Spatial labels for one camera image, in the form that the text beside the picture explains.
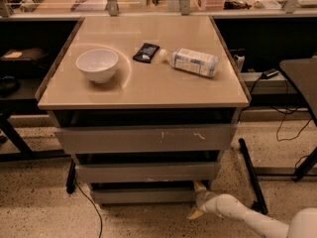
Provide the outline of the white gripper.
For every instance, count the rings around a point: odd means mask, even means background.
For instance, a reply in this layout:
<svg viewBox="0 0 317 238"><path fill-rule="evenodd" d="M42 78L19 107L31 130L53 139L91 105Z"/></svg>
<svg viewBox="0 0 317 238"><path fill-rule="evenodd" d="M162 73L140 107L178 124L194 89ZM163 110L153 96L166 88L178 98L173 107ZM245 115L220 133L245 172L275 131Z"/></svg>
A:
<svg viewBox="0 0 317 238"><path fill-rule="evenodd" d="M196 192L199 192L196 198L196 206L194 206L189 214L187 215L187 218L189 220L194 220L200 216L202 216L204 213L217 213L217 194L206 190L207 187L203 184L202 181L195 181L194 183L194 190Z"/></svg>

